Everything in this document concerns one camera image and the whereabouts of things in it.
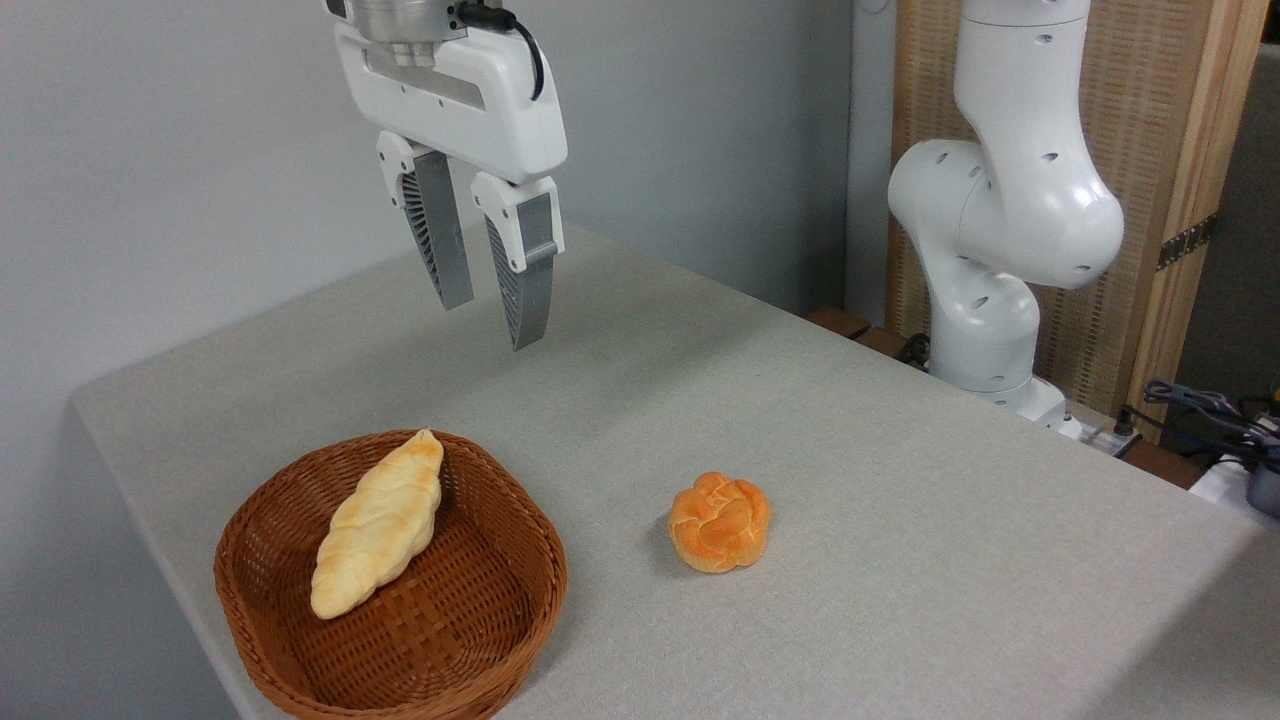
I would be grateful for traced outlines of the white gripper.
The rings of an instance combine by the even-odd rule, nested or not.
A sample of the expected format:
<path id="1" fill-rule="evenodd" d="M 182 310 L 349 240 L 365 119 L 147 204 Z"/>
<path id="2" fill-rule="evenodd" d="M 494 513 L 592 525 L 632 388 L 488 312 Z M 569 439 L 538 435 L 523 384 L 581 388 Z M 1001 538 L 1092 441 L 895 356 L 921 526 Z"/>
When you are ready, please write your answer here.
<path id="1" fill-rule="evenodd" d="M 387 190 L 408 222 L 442 306 L 452 310 L 474 299 L 448 163 L 453 156 L 485 170 L 471 193 L 485 218 L 513 350 L 539 341 L 550 314 L 554 261 L 564 251 L 558 188 L 544 177 L 568 155 L 550 69 L 534 100 L 532 59 L 518 35 L 472 29 L 439 44 L 431 67 L 397 64 L 389 49 L 346 23 L 335 24 L 335 41 L 356 106 L 384 129 L 376 150 Z"/>

